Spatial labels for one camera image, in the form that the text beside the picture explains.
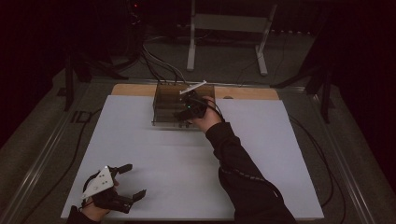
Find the wire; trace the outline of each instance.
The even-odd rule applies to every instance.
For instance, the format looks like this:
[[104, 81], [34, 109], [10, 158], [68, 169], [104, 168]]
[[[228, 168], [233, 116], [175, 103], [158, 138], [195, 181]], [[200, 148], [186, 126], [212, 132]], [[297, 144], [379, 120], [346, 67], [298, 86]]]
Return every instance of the wire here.
[[154, 37], [152, 37], [152, 38], [150, 38], [150, 39], [146, 39], [145, 40], [145, 42], [150, 42], [150, 41], [153, 41], [153, 40], [157, 40], [157, 39], [163, 39], [163, 38], [167, 38], [168, 36], [166, 36], [166, 35], [157, 35], [157, 36], [154, 36]]
[[177, 75], [177, 74], [175, 74], [175, 75], [176, 75], [177, 77], [180, 77], [181, 80], [182, 80], [184, 83], [186, 83], [186, 79], [183, 77], [183, 73], [182, 73], [180, 70], [178, 70], [178, 69], [177, 69], [176, 67], [174, 67], [173, 65], [171, 65], [171, 64], [169, 64], [169, 63], [166, 63], [164, 60], [158, 58], [157, 56], [151, 54], [151, 53], [146, 49], [146, 47], [145, 47], [144, 45], [143, 45], [143, 50], [144, 50], [151, 58], [153, 58], [154, 60], [157, 60], [157, 61], [160, 62], [160, 63], [166, 64], [167, 66], [171, 67], [172, 69], [178, 71], [178, 73], [180, 74], [180, 76]]
[[139, 57], [136, 56], [136, 57], [133, 58], [133, 59], [129, 59], [129, 60], [128, 60], [127, 62], [125, 62], [125, 63], [115, 64], [115, 65], [110, 66], [109, 68], [110, 68], [110, 69], [113, 69], [115, 72], [120, 73], [120, 72], [123, 72], [123, 71], [125, 71], [125, 70], [131, 68], [131, 67], [134, 66], [135, 64], [137, 64], [138, 59], [139, 59]]
[[[207, 37], [209, 37], [209, 34], [213, 35], [216, 39], [207, 39]], [[205, 44], [210, 44], [212, 46], [229, 46], [234, 45], [238, 42], [249, 40], [252, 36], [252, 33], [246, 33], [243, 37], [230, 37], [221, 31], [213, 31], [209, 34], [200, 38], [195, 38], [196, 40], [199, 40], [196, 44], [200, 46], [204, 46]]]
[[26, 220], [29, 218], [29, 216], [31, 216], [33, 214], [33, 212], [38, 208], [38, 206], [40, 204], [42, 204], [48, 196], [50, 196], [50, 194], [56, 189], [56, 187], [58, 187], [58, 185], [61, 183], [61, 181], [64, 179], [64, 177], [67, 175], [67, 173], [70, 171], [70, 169], [72, 168], [74, 162], [76, 161], [77, 158], [77, 154], [78, 154], [78, 149], [79, 149], [79, 145], [81, 143], [81, 138], [82, 138], [82, 134], [84, 133], [84, 129], [87, 126], [87, 124], [90, 122], [91, 118], [97, 114], [98, 112], [100, 112], [102, 110], [102, 108], [94, 111], [93, 113], [90, 113], [90, 117], [87, 119], [87, 121], [84, 122], [84, 124], [81, 127], [81, 130], [79, 132], [79, 136], [78, 136], [78, 141], [77, 141], [77, 145], [75, 148], [75, 152], [73, 155], [73, 159], [70, 161], [68, 167], [66, 168], [66, 170], [64, 171], [64, 173], [61, 175], [61, 177], [58, 179], [58, 181], [52, 186], [52, 188], [44, 195], [44, 197], [41, 198], [40, 201], [38, 201], [38, 203], [35, 204], [35, 206], [33, 206], [33, 208], [28, 212], [28, 214], [26, 215], [26, 217], [22, 220], [22, 223], [25, 223]]
[[159, 82], [159, 83], [162, 83], [161, 82], [161, 79], [164, 81], [164, 82], [167, 82], [166, 81], [166, 79], [163, 77], [163, 76], [161, 76], [161, 75], [159, 75], [158, 73], [157, 73], [157, 71], [154, 69], [154, 67], [152, 67], [151, 66], [151, 64], [149, 63], [149, 60], [148, 60], [148, 58], [146, 57], [146, 55], [142, 52], [142, 54], [141, 54], [141, 57], [145, 60], [145, 63], [142, 63], [142, 64], [145, 64], [147, 67], [148, 67], [148, 70], [150, 71], [150, 73], [157, 79], [157, 81]]
[[[255, 64], [261, 57], [263, 57], [262, 53], [259, 57], [257, 57], [255, 60], [253, 60], [250, 64], [248, 64], [246, 67], [241, 69], [241, 72], [239, 73], [239, 76], [235, 81], [236, 85], [238, 85], [239, 78], [241, 78], [241, 76], [244, 74], [244, 71], [247, 70], [251, 65]], [[242, 87], [244, 85], [244, 83], [245, 83], [245, 81], [243, 81], [238, 87]]]
[[338, 190], [340, 191], [341, 194], [341, 198], [343, 201], [343, 216], [342, 219], [340, 221], [340, 223], [344, 223], [346, 216], [347, 216], [347, 202], [346, 202], [346, 198], [344, 195], [344, 192], [341, 189], [341, 186], [339, 184], [339, 182], [337, 181], [337, 179], [335, 178], [334, 173], [332, 172], [332, 170], [330, 169], [329, 163], [327, 162], [326, 156], [324, 154], [323, 148], [319, 145], [318, 141], [314, 138], [314, 136], [303, 126], [303, 124], [297, 120], [295, 117], [293, 117], [292, 115], [289, 115], [290, 121], [293, 122], [294, 124], [296, 124], [297, 126], [299, 126], [301, 129], [303, 129], [303, 131], [306, 133], [306, 135], [309, 137], [309, 139], [311, 140], [312, 144], [314, 145], [315, 150], [317, 151], [317, 153], [319, 154], [321, 160], [323, 161], [323, 163], [326, 166], [326, 170], [328, 173], [328, 176], [330, 178], [331, 181], [331, 192], [330, 195], [328, 196], [327, 200], [322, 203], [320, 206], [323, 208], [325, 207], [330, 200], [332, 199], [333, 196], [333, 191], [334, 191], [334, 185], [333, 185], [333, 181], [335, 182]]
[[159, 64], [159, 63], [155, 63], [154, 61], [152, 61], [152, 60], [150, 60], [150, 59], [148, 59], [148, 58], [146, 58], [146, 59], [147, 59], [147, 61], [149, 61], [150, 63], [154, 63], [155, 65], [160, 66], [161, 68], [167, 70], [168, 72], [173, 73], [173, 74], [175, 75], [175, 83], [177, 83], [177, 78], [182, 79], [182, 78], [177, 74], [177, 72], [176, 72], [175, 69], [172, 69], [172, 68], [169, 67], [169, 66], [163, 66], [163, 65], [161, 65], [161, 64]]
[[221, 114], [221, 117], [222, 117], [222, 113], [221, 113], [221, 110], [220, 110], [219, 106], [215, 102], [213, 102], [211, 100], [208, 100], [208, 99], [206, 99], [206, 100], [211, 102], [211, 103], [213, 103], [213, 105], [215, 105], [215, 107], [218, 109], [218, 111], [219, 111], [219, 113]]

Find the white table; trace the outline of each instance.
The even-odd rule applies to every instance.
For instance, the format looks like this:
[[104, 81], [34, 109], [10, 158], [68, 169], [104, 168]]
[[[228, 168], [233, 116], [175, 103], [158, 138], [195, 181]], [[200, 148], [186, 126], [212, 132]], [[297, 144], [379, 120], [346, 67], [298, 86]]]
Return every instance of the white table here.
[[[152, 96], [110, 95], [79, 167], [62, 217], [79, 205], [86, 179], [105, 165], [132, 163], [118, 175], [118, 193], [147, 195], [116, 220], [229, 220], [233, 205], [219, 184], [219, 162], [203, 133], [151, 126]], [[282, 192], [297, 219], [323, 218], [301, 150], [279, 100], [224, 100], [217, 103], [263, 175]]]

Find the black jacket sleeve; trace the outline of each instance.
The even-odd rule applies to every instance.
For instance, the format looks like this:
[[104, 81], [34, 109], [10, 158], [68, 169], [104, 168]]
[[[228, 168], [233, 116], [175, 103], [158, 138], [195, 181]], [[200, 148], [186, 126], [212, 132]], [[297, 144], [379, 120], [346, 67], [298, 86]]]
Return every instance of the black jacket sleeve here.
[[206, 138], [219, 159], [219, 181], [235, 208], [235, 223], [297, 223], [280, 192], [262, 176], [241, 146], [230, 123], [212, 126]]
[[66, 224], [100, 224], [100, 222], [90, 220], [80, 213], [75, 206], [72, 206]]

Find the wearable hand device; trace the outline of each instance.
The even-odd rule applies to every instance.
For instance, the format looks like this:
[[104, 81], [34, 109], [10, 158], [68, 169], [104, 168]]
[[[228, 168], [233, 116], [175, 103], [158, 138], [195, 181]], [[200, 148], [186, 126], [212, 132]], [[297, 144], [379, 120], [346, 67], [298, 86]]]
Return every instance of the wearable hand device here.
[[123, 174], [132, 170], [132, 164], [126, 164], [117, 167], [105, 166], [101, 171], [92, 175], [86, 182], [83, 188], [81, 199], [82, 206], [85, 205], [85, 199], [92, 197], [92, 201], [96, 207], [119, 211], [122, 213], [129, 213], [132, 205], [141, 200], [146, 195], [146, 190], [141, 190], [133, 195], [132, 198], [120, 196], [114, 189], [114, 177], [117, 174]]

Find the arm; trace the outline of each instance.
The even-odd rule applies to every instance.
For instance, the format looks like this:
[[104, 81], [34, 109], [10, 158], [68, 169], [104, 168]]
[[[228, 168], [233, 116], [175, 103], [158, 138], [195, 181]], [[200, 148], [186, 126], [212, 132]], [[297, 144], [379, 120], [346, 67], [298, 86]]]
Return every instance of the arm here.
[[82, 212], [79, 212], [75, 206], [72, 206], [66, 224], [99, 224], [102, 217], [95, 215], [94, 210], [87, 211], [84, 208]]
[[296, 223], [280, 192], [262, 176], [230, 123], [221, 122], [210, 109], [202, 119], [192, 122], [215, 149], [220, 161], [219, 181], [235, 208], [235, 223]]
[[[114, 180], [114, 185], [118, 186], [119, 182]], [[109, 209], [96, 207], [92, 198], [90, 198], [82, 207], [81, 212], [75, 206], [71, 207], [66, 224], [100, 224], [109, 212]]]

